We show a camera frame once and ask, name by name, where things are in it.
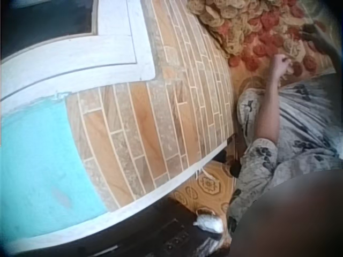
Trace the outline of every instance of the white tile border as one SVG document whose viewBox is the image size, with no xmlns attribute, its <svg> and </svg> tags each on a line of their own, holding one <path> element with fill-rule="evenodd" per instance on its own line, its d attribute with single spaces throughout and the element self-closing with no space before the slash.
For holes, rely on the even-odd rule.
<svg viewBox="0 0 343 257">
<path fill-rule="evenodd" d="M 197 170 L 200 170 L 203 166 L 206 165 L 206 163 L 212 160 L 226 146 L 227 142 L 225 141 L 214 151 L 209 153 L 205 158 L 188 167 L 175 178 L 171 179 L 170 181 L 166 182 L 162 186 L 136 200 L 135 202 L 132 202 L 120 208 L 117 211 L 114 211 L 112 213 L 105 213 L 97 218 L 82 222 L 78 225 L 71 226 L 67 229 L 59 230 L 42 236 L 13 241 L 9 244 L 5 244 L 5 249 L 9 251 L 10 254 L 17 254 L 34 249 L 52 247 L 69 243 L 71 241 L 90 236 L 106 228 L 109 228 L 110 226 L 113 226 L 120 221 L 123 221 L 124 219 L 138 213 L 139 211 L 143 210 L 144 208 L 161 199 L 163 196 L 170 193 L 172 190 L 176 189 L 183 182 L 189 179 Z"/>
<path fill-rule="evenodd" d="M 123 10 L 125 10 L 123 5 L 127 5 L 128 21 L 123 15 Z M 155 77 L 155 67 L 140 0 L 99 0 L 98 10 L 98 28 L 101 35 L 83 35 L 72 39 L 63 38 L 61 41 L 64 43 L 54 41 L 51 44 L 43 44 L 31 50 L 23 51 L 22 54 L 15 55 L 2 64 L 2 90 L 5 92 L 2 94 L 2 114 L 57 93 L 73 93 L 122 82 L 146 81 Z M 126 30 L 122 29 L 121 26 L 114 26 L 113 28 L 109 25 L 114 22 L 113 19 L 116 16 L 109 16 L 108 10 L 112 10 L 112 13 L 121 13 L 119 17 L 123 17 L 123 27 Z M 90 38 L 95 37 L 98 40 L 96 40 L 94 47 L 87 46 L 82 49 L 84 44 L 79 43 L 77 44 L 79 46 L 77 51 L 72 49 L 65 51 L 68 42 L 89 41 Z M 106 56 L 106 53 L 111 49 L 111 43 L 108 43 L 109 48 L 106 51 L 103 51 L 102 44 L 99 44 L 99 41 L 103 39 L 111 42 L 111 37 L 113 49 L 116 48 L 113 44 L 118 41 L 118 38 L 125 39 L 125 42 L 121 44 L 120 53 L 111 52 L 109 54 L 109 56 L 113 56 L 112 63 Z M 61 51 L 54 48 L 56 44 Z M 98 55 L 96 53 L 85 54 L 90 51 L 98 51 Z M 41 62 L 35 66 L 37 53 L 40 53 Z M 58 62 L 54 62 L 54 55 L 59 55 L 56 57 Z M 82 63 L 78 62 L 81 57 L 83 58 Z M 56 70 L 57 74 L 53 75 L 51 70 Z"/>
</svg>

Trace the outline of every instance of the turquoise painted surface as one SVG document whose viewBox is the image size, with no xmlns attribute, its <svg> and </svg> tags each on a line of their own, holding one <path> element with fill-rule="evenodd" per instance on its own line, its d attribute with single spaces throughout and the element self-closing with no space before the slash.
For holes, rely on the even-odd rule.
<svg viewBox="0 0 343 257">
<path fill-rule="evenodd" d="M 2 119 L 2 239 L 68 228 L 106 212 L 82 165 L 64 100 Z"/>
</svg>

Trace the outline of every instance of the red slice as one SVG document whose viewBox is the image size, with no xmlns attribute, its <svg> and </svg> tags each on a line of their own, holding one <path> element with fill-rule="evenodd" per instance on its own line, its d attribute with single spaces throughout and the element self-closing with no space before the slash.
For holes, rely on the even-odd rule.
<svg viewBox="0 0 343 257">
<path fill-rule="evenodd" d="M 282 47 L 284 45 L 284 38 L 280 34 L 272 36 L 272 42 L 276 47 Z"/>
<path fill-rule="evenodd" d="M 270 31 L 274 26 L 274 20 L 269 12 L 264 12 L 261 16 L 261 23 L 266 31 Z"/>
<path fill-rule="evenodd" d="M 293 75 L 295 75 L 296 77 L 300 77 L 302 74 L 302 66 L 300 62 L 294 62 L 292 65 L 292 68 L 294 70 Z"/>
<path fill-rule="evenodd" d="M 223 23 L 223 25 L 217 27 L 218 33 L 223 36 L 228 35 L 230 29 L 231 29 L 231 23 L 227 20 Z"/>
<path fill-rule="evenodd" d="M 326 32 L 326 26 L 319 20 L 315 20 L 314 23 L 323 31 Z"/>
<path fill-rule="evenodd" d="M 290 8 L 290 12 L 295 18 L 302 19 L 305 17 L 304 11 L 300 7 L 298 7 L 297 5 L 293 5 Z"/>
<path fill-rule="evenodd" d="M 266 46 L 266 53 L 269 56 L 269 58 L 272 58 L 274 55 L 277 55 L 279 53 L 279 50 L 273 44 L 268 44 Z"/>
<path fill-rule="evenodd" d="M 316 60 L 310 56 L 305 55 L 304 60 L 302 60 L 305 66 L 305 69 L 309 72 L 315 72 L 317 70 L 317 63 Z"/>
<path fill-rule="evenodd" d="M 259 17 L 248 20 L 248 23 L 252 26 L 257 26 L 260 23 Z"/>
<path fill-rule="evenodd" d="M 256 71 L 259 67 L 260 61 L 255 57 L 249 57 L 245 62 L 245 67 L 248 71 Z"/>
<path fill-rule="evenodd" d="M 249 35 L 244 37 L 244 43 L 246 44 L 251 44 L 253 43 L 253 40 L 256 37 L 256 33 L 255 32 L 251 32 Z"/>
<path fill-rule="evenodd" d="M 269 32 L 264 32 L 262 35 L 260 35 L 259 40 L 264 44 L 269 44 L 272 41 L 272 37 L 269 34 Z"/>
<path fill-rule="evenodd" d="M 264 33 L 265 33 L 265 31 L 262 28 L 257 32 L 257 35 L 262 36 Z"/>
<path fill-rule="evenodd" d="M 289 6 L 289 7 L 292 7 L 293 5 L 295 5 L 296 4 L 296 0 L 287 0 L 287 5 Z"/>
<path fill-rule="evenodd" d="M 237 67 L 240 64 L 240 61 L 241 61 L 241 59 L 239 56 L 232 55 L 229 59 L 229 66 L 230 67 Z"/>
<path fill-rule="evenodd" d="M 293 36 L 293 40 L 300 40 L 300 27 L 299 26 L 289 26 L 287 30 L 287 34 L 290 34 Z"/>
<path fill-rule="evenodd" d="M 317 50 L 315 44 L 314 44 L 312 41 L 308 41 L 307 44 L 308 44 L 309 48 L 310 48 L 313 52 L 318 52 L 318 50 Z"/>
<path fill-rule="evenodd" d="M 263 44 L 258 44 L 252 48 L 252 51 L 257 57 L 266 56 L 266 47 Z"/>
</svg>

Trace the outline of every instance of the tiled floor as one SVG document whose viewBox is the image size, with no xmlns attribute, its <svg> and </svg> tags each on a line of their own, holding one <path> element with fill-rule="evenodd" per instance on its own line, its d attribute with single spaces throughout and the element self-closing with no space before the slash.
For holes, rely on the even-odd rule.
<svg viewBox="0 0 343 257">
<path fill-rule="evenodd" d="M 142 1 L 154 80 L 66 99 L 80 157 L 109 211 L 163 185 L 234 133 L 228 65 L 186 3 Z"/>
</svg>

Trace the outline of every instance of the dark object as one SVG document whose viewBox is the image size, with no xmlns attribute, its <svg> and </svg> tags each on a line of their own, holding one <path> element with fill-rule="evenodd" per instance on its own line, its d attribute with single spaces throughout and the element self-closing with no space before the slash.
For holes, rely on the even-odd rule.
<svg viewBox="0 0 343 257">
<path fill-rule="evenodd" d="M 230 174 L 234 178 L 238 178 L 241 173 L 241 163 L 238 160 L 235 160 L 230 167 Z"/>
<path fill-rule="evenodd" d="M 229 248 L 220 248 L 218 251 L 215 251 L 208 257 L 229 257 L 230 247 Z"/>
<path fill-rule="evenodd" d="M 191 256 L 206 239 L 221 235 L 193 226 L 196 216 L 172 199 L 162 199 L 133 217 L 92 236 L 18 256 L 173 257 Z"/>
<path fill-rule="evenodd" d="M 1 13 L 1 59 L 61 36 L 90 33 L 93 0 L 59 0 Z"/>
<path fill-rule="evenodd" d="M 214 161 L 221 162 L 221 163 L 226 163 L 226 151 L 222 150 L 217 154 L 214 158 Z"/>
</svg>

